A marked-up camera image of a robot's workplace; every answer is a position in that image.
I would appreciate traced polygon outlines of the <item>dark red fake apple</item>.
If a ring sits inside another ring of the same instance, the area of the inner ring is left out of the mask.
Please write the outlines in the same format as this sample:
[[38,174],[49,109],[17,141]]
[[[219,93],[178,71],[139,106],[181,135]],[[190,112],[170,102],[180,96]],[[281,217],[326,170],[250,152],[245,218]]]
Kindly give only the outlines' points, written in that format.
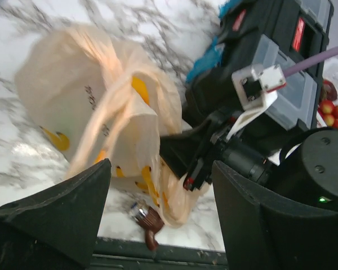
[[320,102],[322,102],[323,100],[336,101],[337,97],[338,97],[337,90],[334,84],[331,81],[324,79],[322,83],[319,101]]

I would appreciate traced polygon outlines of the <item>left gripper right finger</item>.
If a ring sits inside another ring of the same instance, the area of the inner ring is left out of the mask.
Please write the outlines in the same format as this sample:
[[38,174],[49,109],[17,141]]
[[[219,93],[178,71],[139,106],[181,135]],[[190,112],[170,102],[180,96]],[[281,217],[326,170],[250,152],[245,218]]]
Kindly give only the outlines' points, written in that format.
[[338,212],[287,199],[221,161],[212,180],[229,269],[338,269]]

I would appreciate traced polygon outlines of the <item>yellow fake fruit in bag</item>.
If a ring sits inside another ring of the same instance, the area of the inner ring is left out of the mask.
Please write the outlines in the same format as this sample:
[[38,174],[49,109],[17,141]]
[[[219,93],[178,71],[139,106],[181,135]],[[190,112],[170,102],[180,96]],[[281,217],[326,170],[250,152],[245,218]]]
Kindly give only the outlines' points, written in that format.
[[145,82],[141,80],[140,78],[133,76],[131,86],[140,95],[142,100],[147,105],[150,105],[150,97],[149,97],[149,93],[147,91]]

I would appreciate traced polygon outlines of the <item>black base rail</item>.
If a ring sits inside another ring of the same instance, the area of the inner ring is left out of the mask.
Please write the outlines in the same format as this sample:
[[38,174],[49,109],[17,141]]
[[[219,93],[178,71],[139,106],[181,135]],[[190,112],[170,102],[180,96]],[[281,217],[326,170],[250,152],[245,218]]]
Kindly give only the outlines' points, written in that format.
[[226,270],[228,262],[219,251],[169,245],[150,251],[143,242],[98,237],[89,269]]

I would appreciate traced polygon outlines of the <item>red yellow cherry bunch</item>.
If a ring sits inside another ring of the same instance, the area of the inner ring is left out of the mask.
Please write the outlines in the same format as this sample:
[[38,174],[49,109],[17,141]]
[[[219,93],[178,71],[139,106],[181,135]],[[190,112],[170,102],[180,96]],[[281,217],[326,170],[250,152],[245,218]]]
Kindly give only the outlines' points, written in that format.
[[318,112],[326,126],[338,130],[338,105],[330,100],[323,100],[319,104]]

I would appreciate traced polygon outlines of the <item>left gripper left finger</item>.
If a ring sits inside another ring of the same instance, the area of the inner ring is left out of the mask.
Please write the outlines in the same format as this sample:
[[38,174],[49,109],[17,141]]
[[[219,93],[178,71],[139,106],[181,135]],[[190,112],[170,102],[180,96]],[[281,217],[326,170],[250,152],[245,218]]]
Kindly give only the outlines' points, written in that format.
[[0,269],[86,269],[111,178],[104,159],[69,180],[0,207]]

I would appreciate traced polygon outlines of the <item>brown faucet tap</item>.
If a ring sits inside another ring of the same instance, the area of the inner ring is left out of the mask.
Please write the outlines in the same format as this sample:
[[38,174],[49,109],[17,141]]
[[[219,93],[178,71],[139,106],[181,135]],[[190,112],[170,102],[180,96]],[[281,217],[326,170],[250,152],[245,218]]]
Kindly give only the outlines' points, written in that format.
[[150,251],[155,251],[159,245],[155,236],[164,226],[160,215],[146,202],[137,201],[130,208],[130,216],[144,230],[147,248]]

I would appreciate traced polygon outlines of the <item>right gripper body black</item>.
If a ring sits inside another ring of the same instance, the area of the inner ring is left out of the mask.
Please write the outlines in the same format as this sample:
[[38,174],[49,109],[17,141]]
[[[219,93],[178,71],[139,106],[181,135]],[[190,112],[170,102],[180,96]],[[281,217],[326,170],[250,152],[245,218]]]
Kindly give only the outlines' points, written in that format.
[[201,189],[212,183],[212,164],[222,161],[240,175],[265,185],[270,174],[270,161],[242,139],[242,130],[227,138],[240,111],[216,110],[199,126],[170,136],[162,136],[160,156],[178,178],[183,188]]

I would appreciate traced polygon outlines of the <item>white plastic basket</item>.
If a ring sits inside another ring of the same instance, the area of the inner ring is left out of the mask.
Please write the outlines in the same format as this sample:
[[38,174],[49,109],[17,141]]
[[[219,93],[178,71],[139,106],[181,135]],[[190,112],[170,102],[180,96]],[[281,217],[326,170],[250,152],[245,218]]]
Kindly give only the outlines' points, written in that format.
[[[338,59],[331,58],[324,63],[323,79],[331,81],[338,95]],[[338,97],[336,101],[333,101],[335,105],[338,105]],[[323,119],[317,111],[317,127],[326,127]]]

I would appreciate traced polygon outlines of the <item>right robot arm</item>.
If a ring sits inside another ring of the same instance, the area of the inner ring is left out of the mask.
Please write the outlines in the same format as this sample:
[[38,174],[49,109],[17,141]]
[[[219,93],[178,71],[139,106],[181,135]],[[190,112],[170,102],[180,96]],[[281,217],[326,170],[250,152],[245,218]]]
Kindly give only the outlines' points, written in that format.
[[212,183],[221,161],[241,176],[293,201],[338,212],[338,131],[316,128],[291,138],[272,163],[244,136],[243,114],[217,110],[199,126],[161,137],[160,156],[187,191]]

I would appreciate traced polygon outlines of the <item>translucent orange plastic bag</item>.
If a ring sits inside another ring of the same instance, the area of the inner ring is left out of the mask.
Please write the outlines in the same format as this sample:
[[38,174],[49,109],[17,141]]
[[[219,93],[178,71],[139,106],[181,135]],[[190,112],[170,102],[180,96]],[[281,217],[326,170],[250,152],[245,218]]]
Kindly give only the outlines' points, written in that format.
[[[146,84],[147,105],[132,88]],[[15,75],[28,115],[67,159],[71,178],[102,159],[117,188],[148,194],[164,223],[185,224],[200,191],[159,155],[160,138],[183,131],[179,91],[139,42],[90,25],[54,30],[32,47]]]

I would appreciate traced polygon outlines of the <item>black plastic toolbox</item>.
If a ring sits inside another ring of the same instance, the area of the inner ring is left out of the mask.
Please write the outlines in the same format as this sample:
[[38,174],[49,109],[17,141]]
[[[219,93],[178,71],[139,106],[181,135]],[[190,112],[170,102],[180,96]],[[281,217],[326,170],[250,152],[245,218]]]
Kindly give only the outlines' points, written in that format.
[[[224,17],[221,63],[187,84],[183,118],[197,126],[213,111],[227,106],[239,110],[232,74],[253,64],[287,69],[326,50],[334,7],[330,1],[241,1]],[[244,136],[263,152],[279,150],[292,137],[316,126],[323,64],[287,78],[270,108]]]

